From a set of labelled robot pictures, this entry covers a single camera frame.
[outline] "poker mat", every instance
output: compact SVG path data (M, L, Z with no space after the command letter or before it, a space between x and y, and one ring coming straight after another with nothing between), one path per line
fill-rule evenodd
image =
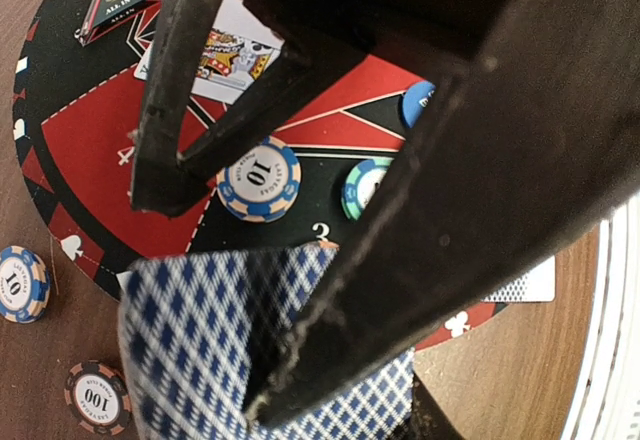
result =
M16 67L13 134L30 195L53 237L80 269L118 299L127 268L141 257L346 241L353 223L340 203L359 161L393 157L406 129L403 93L422 79L368 57L274 132L298 157L303 180L287 215L270 224L242 222L211 195L179 218L129 206L144 82L135 67L153 40L159 5L95 42L74 38L91 0L44 0ZM192 95L181 133L186 149L226 105ZM418 348L457 337L504 304L460 312Z

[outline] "poker chip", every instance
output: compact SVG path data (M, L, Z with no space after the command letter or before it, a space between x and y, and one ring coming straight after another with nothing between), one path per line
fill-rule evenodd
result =
M38 320L49 302L51 280L35 253L11 246L0 252L0 314L11 322Z
M435 91L436 86L427 81L418 82L407 90L402 97L402 120L407 128L415 125Z
M385 157L363 160L349 172L342 188L342 209L349 220L360 218L392 161Z
M267 137L217 177L218 197L233 215L254 223L282 218L300 190L302 169L284 142Z
M91 360L69 370L64 398L81 427L117 435L131 421L131 400L117 370Z

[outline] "black poker chip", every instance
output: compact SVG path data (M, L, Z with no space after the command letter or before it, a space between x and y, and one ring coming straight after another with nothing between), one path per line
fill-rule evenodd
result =
M64 398L80 426L99 435L117 435L131 421L131 400L122 376L100 362L69 370Z

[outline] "brown wood surface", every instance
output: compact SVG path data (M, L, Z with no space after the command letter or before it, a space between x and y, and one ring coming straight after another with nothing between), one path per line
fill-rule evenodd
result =
M59 292L54 288L37 323L0 321L0 438L89 439L96 437L67 411L64 380L80 361L120 366L117 304L51 242L15 158L14 70L40 2L0 0L0 246L39 253L55 270ZM511 306L464 337L418 354L420 376L467 438L558 438L580 368L596 252L594 233L558 257L552 304ZM135 428L118 438L137 438Z

